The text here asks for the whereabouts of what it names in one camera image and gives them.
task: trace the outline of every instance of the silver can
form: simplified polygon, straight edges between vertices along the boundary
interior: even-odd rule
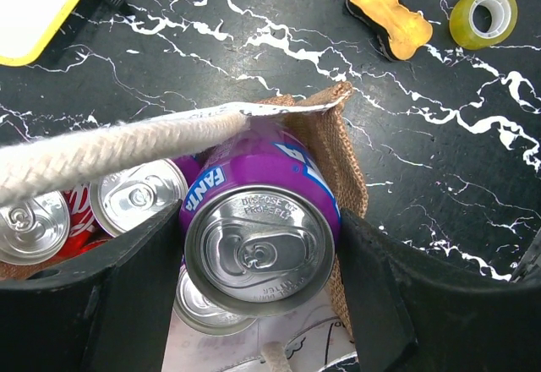
[[[328,222],[305,198],[269,185],[217,195],[192,220],[184,247],[195,286],[235,314],[285,314],[315,296],[334,261]]]
[[[250,327],[255,319],[234,315],[213,304],[195,287],[183,266],[173,309],[194,330],[210,336],[230,336]]]
[[[161,159],[113,173],[90,185],[90,206],[101,227],[113,237],[184,199],[188,184],[180,169]]]
[[[69,234],[68,203],[60,192],[0,208],[0,260],[34,265],[51,259]]]

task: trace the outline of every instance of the purple can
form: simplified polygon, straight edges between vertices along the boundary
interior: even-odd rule
[[[172,159],[172,161],[175,165],[177,165],[178,169],[180,169],[180,172],[183,173],[188,186],[191,186],[201,171],[201,164],[199,163],[198,157],[194,155],[186,155]]]
[[[215,148],[180,211],[186,269],[238,315],[286,313],[325,285],[340,211],[306,148],[285,128],[251,128]]]

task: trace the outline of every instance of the table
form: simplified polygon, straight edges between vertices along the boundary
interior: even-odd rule
[[[402,0],[434,27],[391,63],[344,0],[83,0],[42,57],[0,67],[0,140],[34,140],[168,112],[301,99],[350,80],[344,112],[381,232],[509,280],[541,227],[539,0],[513,34],[470,52],[449,34],[458,0]]]

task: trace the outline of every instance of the coca-cola can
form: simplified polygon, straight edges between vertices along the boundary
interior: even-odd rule
[[[107,241],[111,241],[113,237],[106,234],[105,232],[101,233],[97,238],[92,238],[91,241],[83,246],[77,253],[77,255],[84,254],[87,251],[90,251],[91,249],[94,249],[95,247],[99,247],[100,245],[103,245]]]
[[[35,265],[58,253],[69,233],[69,208],[52,192],[0,207],[0,261]]]
[[[68,239],[58,251],[57,256],[71,258],[79,254],[93,233],[98,230],[98,223],[90,207],[90,185],[83,183],[68,192],[63,192],[68,202],[71,228]]]

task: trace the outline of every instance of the jute tote bag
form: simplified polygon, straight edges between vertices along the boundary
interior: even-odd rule
[[[0,205],[70,189],[155,159],[204,153],[245,129],[250,116],[279,116],[308,147],[338,205],[363,217],[368,205],[366,183],[342,119],[352,93],[351,84],[341,82],[299,102],[286,95],[257,103],[229,103],[4,147],[0,161],[8,164],[0,170]],[[0,262],[0,278],[25,279],[60,261],[53,258],[30,266]],[[327,291],[352,335],[338,260]]]

